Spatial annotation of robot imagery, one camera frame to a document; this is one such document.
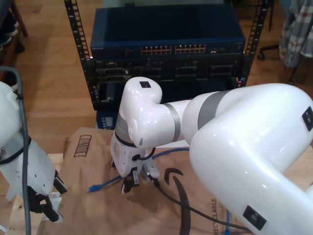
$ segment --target plaid shirt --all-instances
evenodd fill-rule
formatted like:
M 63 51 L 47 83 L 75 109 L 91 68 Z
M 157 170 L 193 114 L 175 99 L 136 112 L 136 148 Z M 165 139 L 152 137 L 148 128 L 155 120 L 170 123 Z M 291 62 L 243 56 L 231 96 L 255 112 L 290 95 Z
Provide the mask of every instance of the plaid shirt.
M 313 0 L 292 0 L 283 27 L 279 54 L 288 67 L 298 65 L 300 54 L 313 57 Z

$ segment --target gray cable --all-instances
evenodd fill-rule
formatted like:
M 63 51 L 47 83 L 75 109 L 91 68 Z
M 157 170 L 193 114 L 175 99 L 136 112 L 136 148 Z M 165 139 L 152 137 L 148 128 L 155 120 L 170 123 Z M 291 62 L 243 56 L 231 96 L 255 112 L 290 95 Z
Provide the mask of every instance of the gray cable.
M 28 200 L 27 190 L 27 168 L 28 168 L 28 130 L 26 122 L 26 113 L 23 100 L 23 81 L 20 73 L 12 67 L 0 66 L 0 71 L 9 71 L 14 73 L 16 82 L 18 84 L 18 98 L 20 104 L 20 114 L 22 120 L 23 129 L 23 164 L 22 164 L 22 190 L 23 190 L 23 201 L 24 201 L 24 213 L 25 213 L 25 231 L 26 235 L 31 235 L 31 223 L 30 223 L 30 206 Z

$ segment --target cable plug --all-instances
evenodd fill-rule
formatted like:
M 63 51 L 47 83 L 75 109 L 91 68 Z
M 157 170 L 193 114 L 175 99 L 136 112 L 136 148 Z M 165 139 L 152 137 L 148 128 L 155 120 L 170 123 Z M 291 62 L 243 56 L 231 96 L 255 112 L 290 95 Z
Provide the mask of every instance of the cable plug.
M 93 185 L 87 190 L 87 192 L 97 192 L 102 189 L 102 187 L 103 185 Z

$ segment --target chair wheel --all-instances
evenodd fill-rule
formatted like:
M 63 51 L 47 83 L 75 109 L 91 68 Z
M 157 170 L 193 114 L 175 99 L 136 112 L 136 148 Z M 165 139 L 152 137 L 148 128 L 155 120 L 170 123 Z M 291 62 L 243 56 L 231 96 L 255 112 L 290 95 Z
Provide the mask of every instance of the chair wheel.
M 265 59 L 265 55 L 263 53 L 258 54 L 258 59 L 259 60 L 264 60 Z

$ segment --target shoe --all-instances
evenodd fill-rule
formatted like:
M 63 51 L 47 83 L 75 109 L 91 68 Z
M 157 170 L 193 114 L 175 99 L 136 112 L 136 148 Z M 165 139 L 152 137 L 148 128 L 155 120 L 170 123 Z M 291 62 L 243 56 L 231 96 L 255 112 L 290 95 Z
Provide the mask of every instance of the shoe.
M 6 36 L 4 34 L 0 34 L 0 46 L 9 44 L 11 40 L 12 40 L 11 37 Z
M 9 85 L 13 90 L 18 90 L 18 84 L 16 77 L 12 72 L 7 72 L 3 81 L 5 84 Z
M 18 25 L 18 22 L 16 21 L 13 14 L 9 11 L 3 21 L 0 34 L 5 34 L 7 36 L 13 37 L 18 33 L 18 30 L 15 28 L 16 24 Z
M 8 11 L 8 15 L 7 17 L 11 18 L 11 21 L 14 23 L 15 28 L 17 28 L 19 26 L 19 22 L 15 19 L 14 15 L 12 14 L 12 12 Z

